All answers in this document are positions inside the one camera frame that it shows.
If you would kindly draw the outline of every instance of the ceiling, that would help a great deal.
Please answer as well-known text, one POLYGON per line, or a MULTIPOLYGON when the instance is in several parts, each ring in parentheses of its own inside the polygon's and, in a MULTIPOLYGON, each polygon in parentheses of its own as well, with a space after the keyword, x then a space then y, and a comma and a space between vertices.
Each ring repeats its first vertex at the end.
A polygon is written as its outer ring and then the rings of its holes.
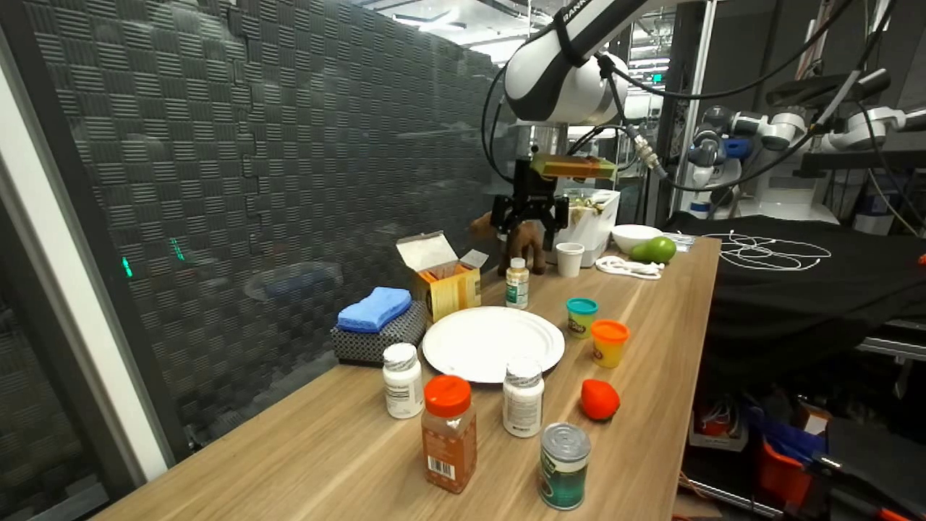
MULTIPOLYGON (((350 0, 381 16, 439 34, 504 63, 526 34, 546 25, 570 0, 350 0)), ((672 8, 640 14, 630 32, 630 69, 664 69, 672 8)))

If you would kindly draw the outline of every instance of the plastic bottle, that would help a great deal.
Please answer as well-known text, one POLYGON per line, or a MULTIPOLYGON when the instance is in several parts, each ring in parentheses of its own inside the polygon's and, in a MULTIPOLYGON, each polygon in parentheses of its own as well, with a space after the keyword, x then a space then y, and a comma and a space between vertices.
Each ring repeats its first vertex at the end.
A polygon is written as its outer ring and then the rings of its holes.
POLYGON ((431 482, 463 491, 476 461, 476 416, 471 387, 459 377, 433 377, 424 386, 423 448, 431 482))
POLYGON ((531 361, 510 361, 504 377, 499 420, 513 436, 531 436, 544 423, 544 380, 531 361))
POLYGON ((385 412, 397 420, 417 416, 423 412, 423 365, 417 346, 408 342, 381 351, 385 377, 385 412))
POLYGON ((504 280, 507 280, 504 304, 507 307, 526 307, 530 271, 523 265, 523 258, 513 258, 504 280))

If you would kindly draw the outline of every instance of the lime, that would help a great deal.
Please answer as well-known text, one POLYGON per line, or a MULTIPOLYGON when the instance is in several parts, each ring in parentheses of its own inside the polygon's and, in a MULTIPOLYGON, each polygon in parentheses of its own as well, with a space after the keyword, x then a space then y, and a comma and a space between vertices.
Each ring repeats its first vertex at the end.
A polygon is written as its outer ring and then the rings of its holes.
POLYGON ((640 264, 669 264, 675 252, 676 249, 672 238, 651 238, 646 244, 630 247, 628 258, 640 264))

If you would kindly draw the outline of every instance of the green cup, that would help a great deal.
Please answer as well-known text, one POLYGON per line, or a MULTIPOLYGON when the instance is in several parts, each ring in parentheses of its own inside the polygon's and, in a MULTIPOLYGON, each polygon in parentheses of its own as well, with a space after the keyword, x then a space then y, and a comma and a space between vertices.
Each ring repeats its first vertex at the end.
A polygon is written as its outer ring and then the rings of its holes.
POLYGON ((589 297, 570 297, 566 302, 566 320, 572 332, 583 332, 586 325, 599 316, 599 304, 589 297))

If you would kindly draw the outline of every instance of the small bowl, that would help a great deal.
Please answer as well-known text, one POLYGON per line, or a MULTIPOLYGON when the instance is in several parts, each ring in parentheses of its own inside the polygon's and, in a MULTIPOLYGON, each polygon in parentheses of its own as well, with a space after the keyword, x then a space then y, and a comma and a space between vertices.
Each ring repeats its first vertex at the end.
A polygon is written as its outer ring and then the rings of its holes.
POLYGON ((662 228, 654 228, 654 226, 612 226, 611 238, 620 247, 620 252, 630 252, 637 244, 662 238, 662 228))

